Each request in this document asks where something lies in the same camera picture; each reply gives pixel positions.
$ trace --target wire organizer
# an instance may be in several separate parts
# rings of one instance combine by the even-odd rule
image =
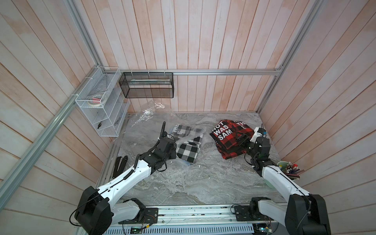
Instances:
[[[121,75],[119,68],[115,69],[98,67],[76,98],[76,103],[99,136],[119,136],[130,105],[129,101],[124,103],[121,88],[115,87]]]
[[[173,73],[124,72],[119,85],[126,98],[174,98]]]

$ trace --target buffalo check fabric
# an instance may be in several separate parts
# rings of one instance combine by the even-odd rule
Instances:
[[[217,144],[218,151],[224,159],[233,158],[246,153],[246,151],[238,146],[236,139],[242,134],[246,134],[250,138],[254,131],[244,122],[221,120],[212,130],[210,135]]]
[[[188,135],[195,136],[202,129],[192,128],[190,126],[177,124],[171,131],[171,135],[178,140]],[[190,163],[194,163],[200,151],[200,144],[202,143],[203,134],[196,136],[190,140],[183,142],[177,149],[176,155]]]

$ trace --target marble floor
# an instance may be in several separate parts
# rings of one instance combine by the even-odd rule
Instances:
[[[166,171],[154,172],[140,181],[121,200],[136,197],[148,206],[199,205],[249,203],[252,197],[264,196],[275,202],[284,202],[282,196],[269,188],[245,162],[244,156],[228,160],[221,157],[209,133],[222,119],[243,121],[253,129],[261,126],[257,113],[166,114],[151,111],[131,116],[119,150],[119,156],[129,157],[126,168],[134,164],[137,154],[146,152],[155,144],[163,121],[167,122],[167,132],[174,125],[183,124],[206,127],[206,133],[195,164],[187,166],[169,160]],[[279,161],[274,146],[270,158]]]

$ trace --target metal vent grate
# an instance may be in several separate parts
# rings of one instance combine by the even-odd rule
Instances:
[[[130,234],[131,226],[124,226],[125,233]],[[243,234],[254,233],[252,224],[204,224],[204,225],[160,225],[144,229],[142,234]],[[110,227],[105,233],[124,234],[121,226]]]

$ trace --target aluminum rail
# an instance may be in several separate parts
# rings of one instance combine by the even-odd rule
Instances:
[[[278,82],[280,81],[280,78],[283,76],[283,73],[285,72],[286,68],[291,63],[292,59],[294,58],[295,54],[297,53],[298,49],[300,48],[300,45],[302,44],[305,36],[309,32],[310,28],[313,25],[313,22],[319,15],[320,10],[323,8],[327,0],[316,0],[311,11],[309,12],[307,18],[305,19],[302,27],[299,30],[299,33],[297,34],[292,47],[289,49],[286,58],[283,60],[282,65],[280,67],[280,73],[276,75],[276,77],[271,82],[268,90],[266,91],[264,97],[261,100],[260,106],[257,109],[257,113],[261,113],[262,109],[265,107],[266,102],[268,101],[269,97],[271,96],[273,90],[277,86]]]
[[[166,226],[165,228],[174,228],[178,226],[196,226],[202,225],[241,225],[241,224],[258,224],[269,223],[266,220],[253,220],[253,221],[237,221],[236,215],[231,211],[231,206],[234,204],[216,204],[216,205],[180,205],[180,206],[146,206],[148,208],[158,208],[158,222],[153,224],[152,227]],[[247,206],[249,204],[241,203],[239,205]],[[142,224],[125,224],[124,230],[129,227],[138,227]],[[112,224],[104,234],[111,233],[113,230],[119,229],[120,234],[123,234],[123,227],[120,224]],[[85,230],[80,227],[76,231],[76,235],[87,235]]]
[[[280,73],[278,69],[126,69],[120,72],[129,73],[174,73],[174,75],[274,75]]]
[[[87,77],[90,77],[96,68],[92,68]],[[4,209],[12,195],[26,178],[29,171],[33,168],[43,151],[49,145],[65,120],[76,106],[76,94],[78,94],[90,80],[86,78],[81,85],[74,91],[71,97],[62,105],[61,109],[43,131],[35,139],[34,143],[26,150],[21,159],[18,160],[13,169],[5,177],[0,185],[0,211]]]
[[[68,12],[72,16],[74,23],[76,24],[78,30],[80,31],[80,33],[82,35],[83,41],[85,42],[86,46],[88,47],[88,50],[91,54],[91,57],[93,58],[93,60],[95,61],[97,66],[102,66],[103,63],[100,60],[98,52],[95,49],[94,43],[91,40],[89,32],[87,31],[87,29],[85,27],[85,24],[82,20],[82,17],[80,15],[80,12],[79,12],[77,6],[76,6],[76,3],[74,2],[74,0],[65,0],[64,2],[65,2],[65,5],[68,8]]]

